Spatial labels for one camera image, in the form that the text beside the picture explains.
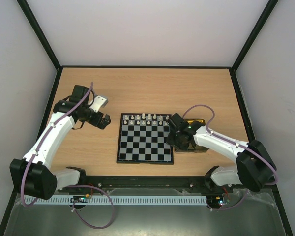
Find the gold metal tin tray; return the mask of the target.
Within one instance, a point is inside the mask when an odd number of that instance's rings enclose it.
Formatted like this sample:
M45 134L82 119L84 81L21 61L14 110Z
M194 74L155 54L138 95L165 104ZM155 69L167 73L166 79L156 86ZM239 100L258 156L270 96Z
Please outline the gold metal tin tray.
M192 136L193 134L195 134L196 130L199 129L200 127L203 127L205 126L205 121L203 119L196 119L196 120L193 120L193 119L185 119L188 123L189 123L189 126L188 128L186 128L185 131L187 131L188 133L190 133ZM195 150L175 150L176 153L203 153L203 152L206 152L208 150L208 148L206 147L203 147L203 146L199 146L195 143L196 147L195 147Z

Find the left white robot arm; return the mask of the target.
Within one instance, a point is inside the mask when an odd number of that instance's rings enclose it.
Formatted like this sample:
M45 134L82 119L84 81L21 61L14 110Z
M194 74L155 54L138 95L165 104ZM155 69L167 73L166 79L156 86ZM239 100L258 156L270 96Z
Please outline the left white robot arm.
M108 98L95 94L93 87L75 85L70 96L54 105L50 121L34 146L22 159L13 159L10 164L14 188L22 199L32 196L48 200L56 191L83 182L85 170L81 168L66 167L57 172L50 168L58 148L77 122L101 130L111 123L110 116L100 112L107 103Z

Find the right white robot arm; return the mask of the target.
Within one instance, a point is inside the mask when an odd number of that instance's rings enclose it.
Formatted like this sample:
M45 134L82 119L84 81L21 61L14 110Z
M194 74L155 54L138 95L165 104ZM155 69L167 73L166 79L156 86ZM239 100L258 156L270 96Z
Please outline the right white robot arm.
M230 159L234 165L215 166L207 173L205 188L214 193L224 185L243 185L258 192L270 184L276 166L265 146L257 140L244 142L208 128L204 121L188 122L178 113L168 124L167 143L178 152L206 152L208 149Z

